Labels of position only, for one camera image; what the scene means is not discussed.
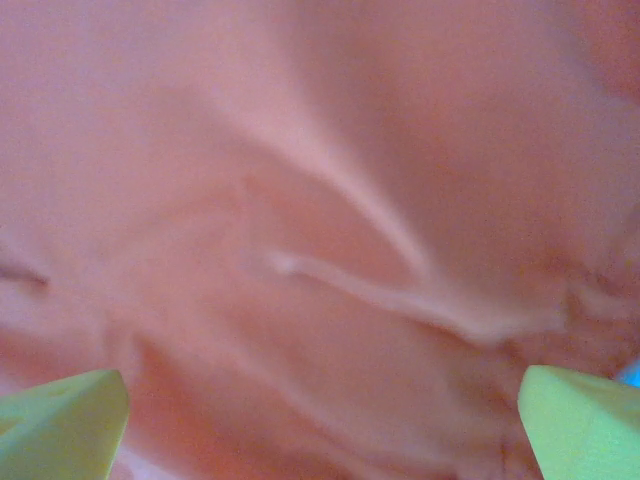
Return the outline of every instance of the blue object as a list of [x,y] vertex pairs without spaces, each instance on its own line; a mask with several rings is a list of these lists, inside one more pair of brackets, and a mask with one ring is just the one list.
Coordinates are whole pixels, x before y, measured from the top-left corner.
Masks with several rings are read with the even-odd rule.
[[618,375],[617,380],[632,387],[640,388],[640,360],[627,367]]

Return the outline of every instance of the yellow-green plastic piece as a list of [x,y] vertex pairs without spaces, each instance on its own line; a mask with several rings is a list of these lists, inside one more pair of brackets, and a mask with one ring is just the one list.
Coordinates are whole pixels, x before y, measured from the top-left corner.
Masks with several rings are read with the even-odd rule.
[[640,479],[640,389],[536,365],[518,409],[545,480]]
[[0,479],[106,479],[128,417],[127,390],[115,370],[0,398]]

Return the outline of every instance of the pink fabric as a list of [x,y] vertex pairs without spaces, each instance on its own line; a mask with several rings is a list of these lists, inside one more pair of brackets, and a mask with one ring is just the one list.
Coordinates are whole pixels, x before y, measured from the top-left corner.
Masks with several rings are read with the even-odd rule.
[[114,480],[539,479],[640,353],[632,1],[5,0],[0,388],[118,368]]

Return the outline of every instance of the green pointed tip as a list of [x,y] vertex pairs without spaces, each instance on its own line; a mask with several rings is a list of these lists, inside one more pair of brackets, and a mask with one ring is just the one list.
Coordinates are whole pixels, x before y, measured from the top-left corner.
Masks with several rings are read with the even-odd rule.
[[115,370],[0,398],[0,478],[106,479],[129,417]]
[[518,409],[545,480],[640,478],[640,389],[532,366]]

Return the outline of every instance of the yellow-green object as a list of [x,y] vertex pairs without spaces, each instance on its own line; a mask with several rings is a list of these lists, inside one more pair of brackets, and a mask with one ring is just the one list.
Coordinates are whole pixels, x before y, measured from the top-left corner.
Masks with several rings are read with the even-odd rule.
[[518,408],[545,480],[640,479],[640,389],[532,366]]
[[106,479],[128,416],[127,391],[115,370],[0,398],[0,479]]

